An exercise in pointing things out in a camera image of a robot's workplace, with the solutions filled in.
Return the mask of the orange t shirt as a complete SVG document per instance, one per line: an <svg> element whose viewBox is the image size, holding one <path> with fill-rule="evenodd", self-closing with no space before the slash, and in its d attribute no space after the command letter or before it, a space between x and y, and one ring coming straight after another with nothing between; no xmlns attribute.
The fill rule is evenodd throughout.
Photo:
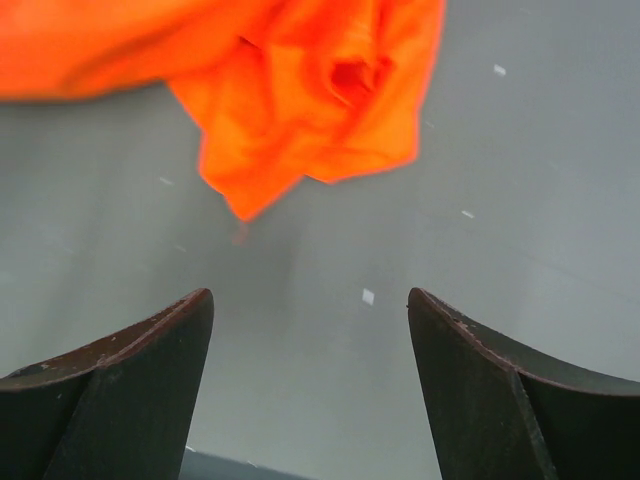
<svg viewBox="0 0 640 480"><path fill-rule="evenodd" d="M1 97L80 100L164 82L199 171L249 221L304 178L414 161L443 1L5 1Z"/></svg>

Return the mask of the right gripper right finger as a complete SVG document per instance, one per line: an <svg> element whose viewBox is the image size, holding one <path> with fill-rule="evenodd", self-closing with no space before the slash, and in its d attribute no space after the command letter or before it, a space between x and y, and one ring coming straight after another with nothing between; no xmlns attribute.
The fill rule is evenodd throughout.
<svg viewBox="0 0 640 480"><path fill-rule="evenodd" d="M638 478L638 382L544 354L421 288L407 308L443 478Z"/></svg>

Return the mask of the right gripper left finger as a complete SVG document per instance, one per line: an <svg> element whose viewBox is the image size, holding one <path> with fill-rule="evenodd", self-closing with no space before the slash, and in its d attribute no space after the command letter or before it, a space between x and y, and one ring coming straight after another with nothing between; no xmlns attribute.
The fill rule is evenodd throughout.
<svg viewBox="0 0 640 480"><path fill-rule="evenodd" d="M4 479L176 479L214 318L198 289L1 380Z"/></svg>

